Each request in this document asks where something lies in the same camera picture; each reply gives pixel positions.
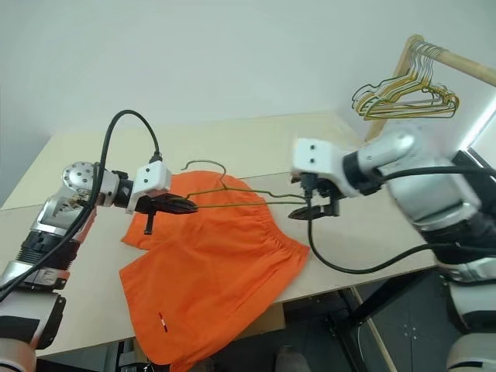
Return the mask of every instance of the hanger hook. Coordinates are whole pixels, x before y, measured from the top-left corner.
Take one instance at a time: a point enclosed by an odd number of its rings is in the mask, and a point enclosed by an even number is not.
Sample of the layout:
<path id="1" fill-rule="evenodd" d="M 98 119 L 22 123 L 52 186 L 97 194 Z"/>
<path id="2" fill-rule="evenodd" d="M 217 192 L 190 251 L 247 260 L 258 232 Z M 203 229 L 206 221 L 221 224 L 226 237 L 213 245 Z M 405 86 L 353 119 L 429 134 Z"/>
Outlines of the hanger hook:
<path id="1" fill-rule="evenodd" d="M 208 160 L 208 159 L 196 159 L 196 160 L 189 160 L 186 165 L 184 165 L 184 168 L 181 168 L 182 171 L 186 171 L 188 169 L 188 167 L 193 164 L 193 163 L 209 163 L 209 164 L 214 164 L 214 165 L 217 165 L 218 167 L 221 167 L 222 168 L 222 175 L 220 176 L 219 178 L 219 181 L 220 183 L 222 184 L 222 186 L 224 188 L 227 188 L 226 184 L 224 184 L 224 176 L 226 175 L 227 173 L 227 170 L 226 170 L 226 167 L 224 167 L 222 164 L 220 164 L 219 162 L 217 161 L 214 161 L 214 160 Z"/>

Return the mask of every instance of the white robot part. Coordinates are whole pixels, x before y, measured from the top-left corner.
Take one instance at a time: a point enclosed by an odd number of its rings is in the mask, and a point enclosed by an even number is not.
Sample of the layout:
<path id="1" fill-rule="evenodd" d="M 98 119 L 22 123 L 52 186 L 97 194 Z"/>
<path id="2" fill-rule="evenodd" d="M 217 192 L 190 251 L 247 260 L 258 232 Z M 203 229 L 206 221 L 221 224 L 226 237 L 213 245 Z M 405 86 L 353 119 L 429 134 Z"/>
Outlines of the white robot part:
<path id="1" fill-rule="evenodd" d="M 350 185 L 343 169 L 343 157 L 346 151 L 330 142 L 311 138 L 298 138 L 293 149 L 291 173 L 317 174 L 330 180 L 343 195 L 354 198 L 361 193 Z"/>
<path id="2" fill-rule="evenodd" d="M 138 168 L 126 213 L 134 212 L 141 197 L 148 195 L 153 198 L 168 192 L 171 189 L 171 178 L 171 171 L 160 160 Z"/>

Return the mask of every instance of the white wall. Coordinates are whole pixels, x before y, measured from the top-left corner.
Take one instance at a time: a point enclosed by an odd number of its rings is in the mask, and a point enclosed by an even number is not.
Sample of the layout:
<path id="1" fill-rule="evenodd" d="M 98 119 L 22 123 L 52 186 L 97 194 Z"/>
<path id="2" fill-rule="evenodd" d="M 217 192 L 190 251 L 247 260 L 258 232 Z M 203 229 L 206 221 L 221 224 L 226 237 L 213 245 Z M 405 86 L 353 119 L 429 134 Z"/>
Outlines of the white wall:
<path id="1" fill-rule="evenodd" d="M 2 193 L 51 133 L 103 128 L 123 108 L 155 125 L 332 109 L 364 133 L 350 97 L 390 76 L 410 35 L 495 66 L 495 11 L 492 0 L 0 0 Z M 462 100 L 454 119 L 429 123 L 451 150 L 496 90 L 447 67 L 434 80 Z"/>

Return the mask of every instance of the floor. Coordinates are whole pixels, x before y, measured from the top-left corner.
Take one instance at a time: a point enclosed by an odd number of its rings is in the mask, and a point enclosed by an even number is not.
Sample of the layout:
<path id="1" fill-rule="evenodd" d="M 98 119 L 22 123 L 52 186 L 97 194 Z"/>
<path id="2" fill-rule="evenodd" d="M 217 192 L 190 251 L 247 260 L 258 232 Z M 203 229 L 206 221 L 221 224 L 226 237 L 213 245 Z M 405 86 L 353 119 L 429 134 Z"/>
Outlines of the floor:
<path id="1" fill-rule="evenodd" d="M 361 286 L 365 299 L 381 283 Z M 435 273 L 397 299 L 374 317 L 379 333 L 400 372 L 439 372 L 445 370 L 447 353 L 459 333 L 446 317 L 443 282 Z M 285 306 L 288 311 L 284 330 L 252 336 L 230 343 L 213 356 L 225 372 L 271 372 L 274 354 L 281 346 L 290 345 L 303 352 L 312 372 L 348 372 L 350 367 L 337 340 L 333 339 L 326 321 L 326 311 L 336 306 L 333 294 L 319 297 L 312 314 L 305 313 L 304 302 Z M 387 370 L 368 326 L 360 330 L 363 359 L 370 372 Z M 83 353 L 66 353 L 50 358 L 58 363 L 103 371 L 105 355 L 102 348 L 85 349 Z"/>

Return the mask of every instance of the orange shorts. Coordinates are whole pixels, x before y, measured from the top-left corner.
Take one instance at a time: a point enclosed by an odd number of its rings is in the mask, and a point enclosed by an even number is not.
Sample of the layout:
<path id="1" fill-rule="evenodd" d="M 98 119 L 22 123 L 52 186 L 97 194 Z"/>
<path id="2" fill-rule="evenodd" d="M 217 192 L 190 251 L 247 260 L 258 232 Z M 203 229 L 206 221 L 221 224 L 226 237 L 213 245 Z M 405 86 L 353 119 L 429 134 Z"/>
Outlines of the orange shorts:
<path id="1" fill-rule="evenodd" d="M 173 176 L 170 192 L 220 188 L 220 174 Z M 224 182 L 249 188 L 230 176 Z M 243 191 L 196 195 L 198 205 L 264 202 Z M 157 213 L 153 235 L 136 214 L 124 243 L 149 250 L 120 271 L 139 344 L 156 364 L 186 371 L 211 356 L 262 314 L 298 275 L 308 247 L 276 226 L 266 205 Z"/>

